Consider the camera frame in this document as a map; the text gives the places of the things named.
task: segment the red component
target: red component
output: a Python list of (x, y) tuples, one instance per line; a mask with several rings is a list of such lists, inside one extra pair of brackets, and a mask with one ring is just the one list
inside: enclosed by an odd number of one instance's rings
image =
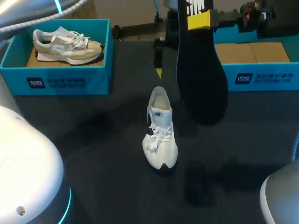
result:
[(252, 10), (251, 7), (248, 8), (248, 10), (247, 10), (247, 20), (250, 20), (250, 19), (251, 19), (251, 10)]

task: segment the new balance logo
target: new balance logo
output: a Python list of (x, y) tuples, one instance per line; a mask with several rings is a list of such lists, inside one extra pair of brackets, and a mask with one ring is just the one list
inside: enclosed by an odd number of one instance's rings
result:
[(186, 0), (188, 3), (187, 6), (187, 15), (198, 15), (201, 14), (201, 11), (205, 9), (205, 0)]

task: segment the cardboard box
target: cardboard box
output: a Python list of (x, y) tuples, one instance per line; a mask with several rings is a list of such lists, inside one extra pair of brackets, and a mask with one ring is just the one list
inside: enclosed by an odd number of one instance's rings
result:
[(235, 26), (218, 29), (214, 42), (230, 92), (299, 90), (299, 35), (258, 39)]
[[(105, 47), (103, 61), (89, 66), (37, 61), (32, 43), (33, 31), (53, 32), (60, 26), (102, 43)], [(110, 20), (53, 20), (16, 35), (8, 46), (0, 69), (14, 96), (108, 95), (113, 52)]]

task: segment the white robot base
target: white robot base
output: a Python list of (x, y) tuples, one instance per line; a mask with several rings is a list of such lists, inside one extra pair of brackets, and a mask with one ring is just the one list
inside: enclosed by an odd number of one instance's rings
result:
[(0, 106), (0, 224), (70, 224), (72, 195), (54, 144)]

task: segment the beige sneaker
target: beige sneaker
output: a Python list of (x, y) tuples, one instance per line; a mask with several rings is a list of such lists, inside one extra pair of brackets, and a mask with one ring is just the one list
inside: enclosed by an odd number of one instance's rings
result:
[(36, 49), (37, 60), (46, 62), (64, 61), (71, 65), (90, 63), (103, 57), (104, 46), (75, 31), (63, 27), (53, 33), (41, 30), (33, 32), (33, 45)]

